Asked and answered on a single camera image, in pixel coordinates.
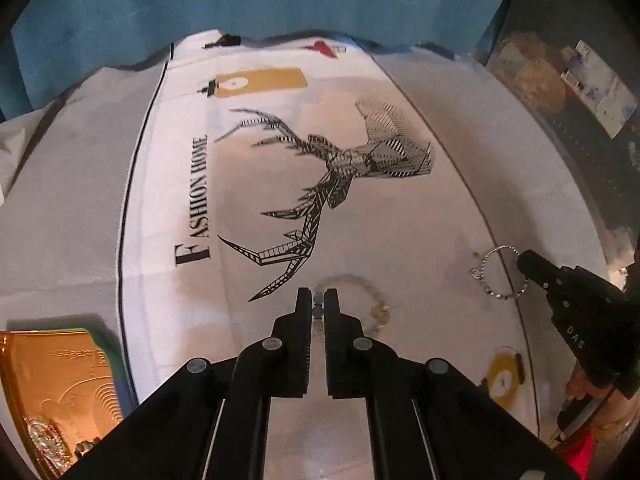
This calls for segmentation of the person right hand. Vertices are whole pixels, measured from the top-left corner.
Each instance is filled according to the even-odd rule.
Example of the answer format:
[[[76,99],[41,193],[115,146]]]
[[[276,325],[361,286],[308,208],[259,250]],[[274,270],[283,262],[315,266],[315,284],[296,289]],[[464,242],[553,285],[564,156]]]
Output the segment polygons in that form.
[[[565,385],[565,397],[568,402],[581,401],[585,396],[604,399],[612,389],[612,385],[602,388],[593,385],[580,363],[576,362],[570,379]]]

